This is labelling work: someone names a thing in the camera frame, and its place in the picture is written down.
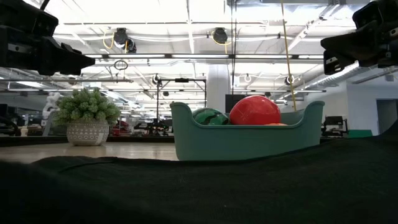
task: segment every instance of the ceiling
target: ceiling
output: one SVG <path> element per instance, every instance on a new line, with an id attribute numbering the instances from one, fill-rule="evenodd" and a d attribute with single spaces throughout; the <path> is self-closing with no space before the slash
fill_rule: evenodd
<path id="1" fill-rule="evenodd" d="M 39 7 L 42 0 L 24 0 Z M 258 1 L 238 1 L 233 21 L 236 18 L 237 54 L 285 54 L 282 11 L 278 1 L 259 4 Z M 345 34 L 355 30 L 351 20 L 354 11 L 368 1 L 289 0 L 284 1 L 286 37 L 289 54 L 322 55 L 320 40 L 325 37 Z M 123 50 L 111 45 L 112 33 L 118 27 L 127 28 L 127 33 L 137 46 L 137 54 L 232 54 L 227 48 L 207 37 L 216 27 L 222 27 L 231 42 L 234 40 L 235 23 L 231 29 L 231 8 L 225 0 L 51 0 L 46 11 L 56 16 L 60 24 L 54 37 L 58 42 L 71 45 L 83 54 L 121 54 Z M 127 59 L 129 67 L 117 71 L 115 60 L 97 60 L 97 65 L 82 70 L 79 79 L 127 78 L 134 82 L 103 82 L 102 88 L 151 89 L 154 74 L 161 78 L 206 78 L 209 65 L 221 63 L 212 60 Z M 232 71 L 232 63 L 224 60 Z M 294 62 L 290 65 L 292 75 L 301 82 L 310 82 L 323 75 L 322 60 L 316 63 Z M 262 61 L 237 61 L 235 68 L 237 89 L 285 88 L 288 75 L 285 60 L 264 63 Z M 54 78 L 67 78 L 56 74 Z M 81 88 L 81 84 L 59 83 L 63 88 Z M 170 92 L 165 99 L 201 99 L 204 92 L 196 83 L 169 83 L 165 89 L 196 89 L 193 92 Z M 150 108 L 155 93 L 122 92 L 127 100 Z M 202 106 L 194 102 L 194 108 Z"/>

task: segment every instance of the white column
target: white column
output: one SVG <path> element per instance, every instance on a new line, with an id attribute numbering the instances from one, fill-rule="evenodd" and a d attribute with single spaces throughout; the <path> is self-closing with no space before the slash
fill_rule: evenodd
<path id="1" fill-rule="evenodd" d="M 207 107 L 225 113 L 225 94 L 230 94 L 228 65 L 210 65 L 207 77 Z"/>

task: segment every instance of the dark green fabric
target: dark green fabric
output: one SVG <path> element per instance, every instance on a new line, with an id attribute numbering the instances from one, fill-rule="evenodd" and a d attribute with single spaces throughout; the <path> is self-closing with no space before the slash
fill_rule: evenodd
<path id="1" fill-rule="evenodd" d="M 1 162 L 0 223 L 398 223 L 397 130 L 250 161 Z"/>

